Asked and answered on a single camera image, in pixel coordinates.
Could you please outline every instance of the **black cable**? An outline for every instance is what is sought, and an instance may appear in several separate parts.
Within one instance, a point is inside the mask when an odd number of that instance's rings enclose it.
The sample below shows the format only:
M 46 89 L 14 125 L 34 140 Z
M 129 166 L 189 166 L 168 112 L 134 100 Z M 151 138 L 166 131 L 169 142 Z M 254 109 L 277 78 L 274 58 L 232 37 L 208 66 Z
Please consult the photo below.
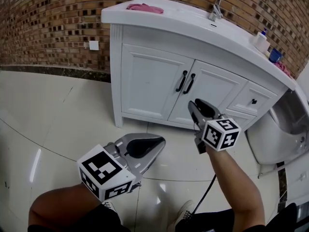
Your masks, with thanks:
M 217 176 L 214 175 L 214 177 L 212 178 L 212 181 L 211 181 L 210 185 L 208 186 L 208 188 L 207 188 L 207 190 L 206 190 L 204 196 L 203 196 L 203 197 L 201 198 L 201 200 L 198 202 L 196 208 L 195 208 L 194 211 L 191 213 L 191 215 L 190 215 L 189 219 L 187 219 L 186 223 L 192 218 L 192 216 L 195 214 L 195 212 L 197 211 L 197 209 L 199 208 L 199 206 L 201 205 L 201 203 L 204 201 L 206 195 L 207 195 L 208 192 L 210 191 L 210 189 L 211 189 L 211 187 L 212 187 L 214 181 L 216 180 L 216 178 L 217 178 Z
M 210 189 L 211 189 L 211 187 L 212 187 L 214 181 L 216 180 L 216 178 L 217 178 L 217 176 L 214 175 L 214 177 L 213 177 L 213 179 L 212 179 L 212 181 L 211 181 L 211 184 L 208 186 L 208 188 L 207 188 L 207 190 L 206 190 L 204 196 L 202 197 L 202 199 L 201 199 L 201 200 L 199 201 L 199 203 L 197 204 L 197 206 L 196 206 L 195 210 L 192 212 L 190 218 L 195 214 L 195 212 L 197 211 L 197 209 L 199 208 L 199 206 L 200 206 L 201 203 L 203 202 L 204 198 L 206 197 L 207 193 L 210 191 Z

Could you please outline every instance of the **faucet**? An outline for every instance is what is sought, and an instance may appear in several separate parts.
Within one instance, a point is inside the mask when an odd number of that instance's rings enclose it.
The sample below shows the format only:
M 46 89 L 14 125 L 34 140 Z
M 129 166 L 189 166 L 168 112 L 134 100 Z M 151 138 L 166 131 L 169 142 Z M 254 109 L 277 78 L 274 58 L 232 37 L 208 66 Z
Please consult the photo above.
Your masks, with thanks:
M 213 11 L 208 16 L 209 20 L 216 21 L 216 18 L 222 19 L 222 14 L 221 14 L 220 7 L 219 7 L 220 3 L 221 3 L 221 0 L 217 0 L 216 3 L 213 5 Z

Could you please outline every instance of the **cabinet door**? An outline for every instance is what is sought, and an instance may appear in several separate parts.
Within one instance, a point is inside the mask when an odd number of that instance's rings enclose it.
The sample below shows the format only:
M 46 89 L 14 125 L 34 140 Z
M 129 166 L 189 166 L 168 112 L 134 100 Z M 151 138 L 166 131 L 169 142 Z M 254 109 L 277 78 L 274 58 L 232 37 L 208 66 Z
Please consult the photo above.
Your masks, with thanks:
M 169 121 L 193 125 L 193 120 L 188 111 L 188 103 L 197 98 L 211 103 L 220 112 L 223 112 L 242 90 L 246 82 L 245 78 L 236 74 L 196 60 L 169 116 Z
M 242 129 L 245 128 L 252 120 L 256 118 L 255 116 L 229 109 L 226 109 L 223 113 L 226 114 L 229 118 L 234 119 Z
M 228 108 L 257 116 L 265 113 L 276 98 L 273 92 L 249 81 Z
M 167 120 L 180 94 L 176 89 L 183 73 L 190 72 L 193 62 L 177 54 L 123 44 L 122 112 Z

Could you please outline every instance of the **pink cloth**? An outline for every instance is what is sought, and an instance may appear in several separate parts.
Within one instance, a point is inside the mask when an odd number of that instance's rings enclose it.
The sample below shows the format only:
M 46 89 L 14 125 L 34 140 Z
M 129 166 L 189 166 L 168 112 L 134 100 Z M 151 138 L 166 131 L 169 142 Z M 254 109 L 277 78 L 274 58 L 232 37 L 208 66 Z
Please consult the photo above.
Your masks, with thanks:
M 280 69 L 282 70 L 284 73 L 286 73 L 289 77 L 291 77 L 291 73 L 289 72 L 289 70 L 286 68 L 285 64 L 282 63 L 282 62 L 278 62 L 278 63 L 275 63 L 275 65 Z
M 152 12 L 157 14 L 163 14 L 164 10 L 158 7 L 149 6 L 145 3 L 139 4 L 139 3 L 132 3 L 127 8 L 127 10 L 140 10 L 140 11 L 146 11 L 146 12 Z

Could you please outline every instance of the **brick wall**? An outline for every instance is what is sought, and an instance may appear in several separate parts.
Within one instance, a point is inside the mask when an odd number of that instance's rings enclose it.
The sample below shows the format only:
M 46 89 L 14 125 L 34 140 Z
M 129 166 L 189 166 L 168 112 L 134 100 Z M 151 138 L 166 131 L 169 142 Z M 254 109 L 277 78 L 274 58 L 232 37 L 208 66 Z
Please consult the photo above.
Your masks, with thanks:
M 109 25 L 100 11 L 127 0 L 0 0 L 0 63 L 109 72 Z M 176 0 L 209 11 L 216 0 Z M 309 0 L 223 0 L 222 13 L 252 34 L 264 27 L 298 76 L 309 57 Z M 84 42 L 99 41 L 99 51 Z

